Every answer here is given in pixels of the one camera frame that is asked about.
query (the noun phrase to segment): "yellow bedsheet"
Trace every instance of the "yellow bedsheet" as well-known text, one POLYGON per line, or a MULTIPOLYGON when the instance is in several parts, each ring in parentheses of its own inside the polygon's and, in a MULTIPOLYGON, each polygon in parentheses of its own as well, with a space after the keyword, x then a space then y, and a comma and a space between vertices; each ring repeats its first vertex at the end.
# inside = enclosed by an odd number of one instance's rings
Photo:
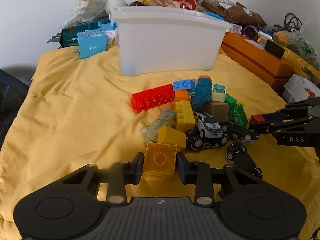
MULTIPOLYGON (((285 105, 265 82, 222 51, 208 72, 175 71, 135 77, 121 74, 117 48, 84 60, 79 60, 77 47, 43 54, 0 153, 1 239, 20 239, 12 211, 25 195, 88 163, 105 168, 145 152, 141 126, 150 124, 162 110, 173 109, 173 105, 136 114, 130 106, 132 93, 201 74, 226 84, 228 93, 244 104, 247 117, 285 105)), ((247 148, 262 168, 265 181, 303 202, 308 218, 300 239, 309 240, 320 223, 320 165, 314 149, 278 146, 271 135, 262 135, 247 148)), ((222 168, 227 164, 225 150, 183 152, 190 161, 222 168)), ((139 185, 126 187, 129 197, 194 195, 195 186, 182 185, 177 174, 165 180, 142 178, 139 185)), ((106 190, 100 187, 100 200, 105 199, 106 190)))

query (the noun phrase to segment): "blue box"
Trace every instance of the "blue box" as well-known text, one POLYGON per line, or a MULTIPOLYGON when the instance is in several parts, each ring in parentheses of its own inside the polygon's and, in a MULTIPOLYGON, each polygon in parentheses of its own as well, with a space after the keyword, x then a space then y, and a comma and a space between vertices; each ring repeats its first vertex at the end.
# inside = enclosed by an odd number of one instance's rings
POLYGON ((106 36, 100 29, 80 32, 77 36, 81 59, 106 50, 106 36))
POLYGON ((191 79, 178 80, 172 83, 173 91, 176 90, 196 90, 196 83, 191 79))

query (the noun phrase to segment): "plastic storage bin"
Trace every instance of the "plastic storage bin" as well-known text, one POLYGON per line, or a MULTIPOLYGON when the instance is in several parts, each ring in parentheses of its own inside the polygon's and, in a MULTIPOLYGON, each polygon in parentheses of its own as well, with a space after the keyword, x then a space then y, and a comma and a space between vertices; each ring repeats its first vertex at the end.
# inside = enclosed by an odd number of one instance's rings
POLYGON ((117 44, 124 75, 211 70, 231 25, 179 8, 132 6, 110 10, 118 24, 117 44))

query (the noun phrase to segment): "held yellow block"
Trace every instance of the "held yellow block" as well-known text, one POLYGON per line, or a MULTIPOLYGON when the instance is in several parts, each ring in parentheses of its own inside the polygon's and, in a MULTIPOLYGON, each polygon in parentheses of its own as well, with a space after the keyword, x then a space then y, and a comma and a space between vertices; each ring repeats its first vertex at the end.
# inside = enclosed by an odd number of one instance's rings
POLYGON ((196 122, 193 116, 190 101, 180 101, 174 104, 174 111, 177 113, 177 130, 187 132, 193 130, 196 122))
POLYGON ((143 163, 147 175, 172 177, 177 157, 177 146, 148 142, 143 163))
POLYGON ((169 126, 164 126, 158 130, 157 143, 176 145, 177 150, 181 151, 186 148, 186 134, 169 126))

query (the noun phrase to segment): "red building block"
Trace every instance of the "red building block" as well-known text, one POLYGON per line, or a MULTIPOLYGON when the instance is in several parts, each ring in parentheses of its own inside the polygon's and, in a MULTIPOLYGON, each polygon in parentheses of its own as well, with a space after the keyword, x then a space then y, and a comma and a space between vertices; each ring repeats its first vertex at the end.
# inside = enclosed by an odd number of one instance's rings
POLYGON ((254 114, 251 116, 249 124, 254 124, 257 122, 265 122, 265 121, 266 120, 264 120, 264 118, 260 114, 254 114))
POLYGON ((132 94, 131 106, 137 113, 140 113, 143 109, 147 111, 150 108, 172 102, 174 95, 175 91, 172 90, 172 84, 144 90, 132 94))

